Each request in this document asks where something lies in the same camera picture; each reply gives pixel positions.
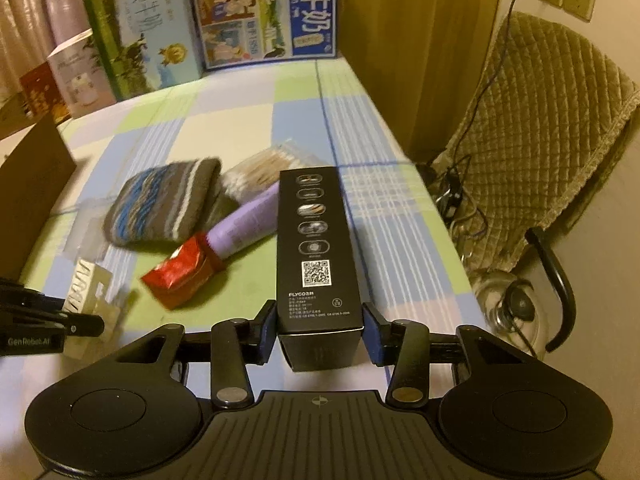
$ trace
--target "cardboard box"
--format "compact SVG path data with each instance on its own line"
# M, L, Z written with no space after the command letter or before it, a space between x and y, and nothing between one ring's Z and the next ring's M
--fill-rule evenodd
M338 0L194 0L207 68L335 57Z
M56 124L71 117L51 67L46 61L23 75L20 85L34 117L39 118L50 112Z
M116 103L91 29L59 44L47 61L73 117Z
M51 208L75 169L51 114L0 140L0 278L20 278Z
M0 139L31 126L35 122L24 94L18 92L9 97L0 108Z
M278 337L294 371L353 363L362 303L336 168L280 173Z
M199 79L190 0L83 0L118 101Z

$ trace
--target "curtain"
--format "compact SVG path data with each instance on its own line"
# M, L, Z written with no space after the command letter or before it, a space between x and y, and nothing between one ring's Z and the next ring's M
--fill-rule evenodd
M57 44L87 30L82 0L0 0L0 100Z

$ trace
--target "black box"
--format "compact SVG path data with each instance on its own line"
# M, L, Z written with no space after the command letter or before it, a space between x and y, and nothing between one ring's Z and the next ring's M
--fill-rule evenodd
M280 173L278 336L294 371L350 366L362 304L338 170Z

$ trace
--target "metal rivet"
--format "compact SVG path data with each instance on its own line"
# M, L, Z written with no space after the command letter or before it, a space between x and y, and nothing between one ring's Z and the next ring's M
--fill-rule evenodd
M247 395L246 390L235 386L222 388L216 393L216 397L222 402L242 402L247 398Z
M410 386L403 386L402 388L396 388L391 393L391 396L398 402L418 402L422 400L424 395L418 388L412 388Z

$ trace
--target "logo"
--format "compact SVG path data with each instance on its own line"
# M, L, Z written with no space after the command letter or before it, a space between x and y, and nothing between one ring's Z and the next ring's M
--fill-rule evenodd
M311 399L311 402L314 403L318 408L320 408L321 406L324 406L326 403L328 403L329 399L323 397L322 395L318 395L317 397Z
M48 346L51 344L50 337L10 337L7 342L7 346Z

